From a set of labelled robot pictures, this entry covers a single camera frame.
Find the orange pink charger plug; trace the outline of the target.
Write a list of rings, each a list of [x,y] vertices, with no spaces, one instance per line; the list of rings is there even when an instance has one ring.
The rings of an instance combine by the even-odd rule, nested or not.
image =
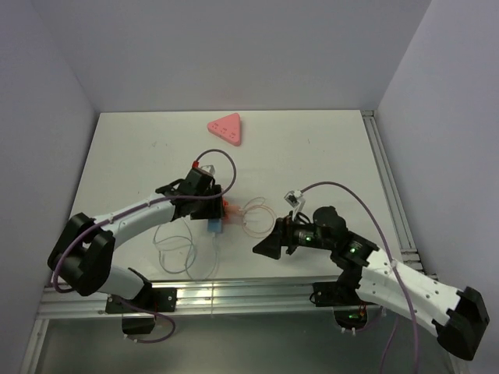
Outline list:
[[[230,205],[230,214],[228,215],[228,218],[242,219],[244,214],[245,210],[242,207]]]

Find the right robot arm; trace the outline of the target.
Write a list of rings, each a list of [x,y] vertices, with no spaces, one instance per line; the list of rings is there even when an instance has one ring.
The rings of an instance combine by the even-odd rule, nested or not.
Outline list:
[[[483,297],[474,288],[447,286],[389,259],[384,249],[350,231],[332,206],[317,209],[311,222],[278,218],[253,252],[280,259],[299,247],[328,251],[342,271],[336,280],[313,284],[310,301],[315,306],[376,304],[415,319],[455,357],[474,359],[490,322]]]

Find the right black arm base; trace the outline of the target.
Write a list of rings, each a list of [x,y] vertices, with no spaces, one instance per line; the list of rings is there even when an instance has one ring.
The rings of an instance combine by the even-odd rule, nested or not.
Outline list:
[[[335,322],[343,328],[362,329],[384,315],[383,309],[370,309],[372,303],[359,298],[336,281],[315,282],[309,301],[317,308],[332,308]]]

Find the light blue charger plug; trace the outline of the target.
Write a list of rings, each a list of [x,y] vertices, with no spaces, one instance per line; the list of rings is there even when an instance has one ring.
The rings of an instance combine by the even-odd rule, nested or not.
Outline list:
[[[223,220],[221,218],[208,220],[207,231],[213,235],[221,234],[223,232]]]

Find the red cube socket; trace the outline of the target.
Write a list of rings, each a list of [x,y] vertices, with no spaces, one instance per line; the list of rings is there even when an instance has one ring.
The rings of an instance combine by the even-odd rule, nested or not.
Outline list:
[[[222,207],[224,218],[228,218],[228,215],[230,214],[230,204],[225,198],[222,199]]]

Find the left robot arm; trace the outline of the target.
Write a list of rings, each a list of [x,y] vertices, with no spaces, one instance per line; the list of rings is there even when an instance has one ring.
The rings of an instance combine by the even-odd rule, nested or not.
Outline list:
[[[152,301],[150,281],[133,269],[112,265],[115,250],[149,229],[183,217],[211,219],[204,213],[221,204],[222,188],[214,176],[193,167],[185,178],[162,186],[146,199],[97,217],[72,216],[48,257],[53,280],[63,279],[81,296],[103,293],[123,298],[134,311]]]

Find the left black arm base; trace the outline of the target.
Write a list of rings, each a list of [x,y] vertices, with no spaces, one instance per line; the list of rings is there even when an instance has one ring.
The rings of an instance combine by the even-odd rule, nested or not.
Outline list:
[[[151,288],[145,295],[133,300],[119,296],[108,297],[104,312],[122,317],[122,332],[127,339],[141,344],[153,344],[169,339],[176,331],[176,322],[165,313],[174,312],[177,302],[176,288]],[[147,339],[160,322],[170,325],[164,337]]]

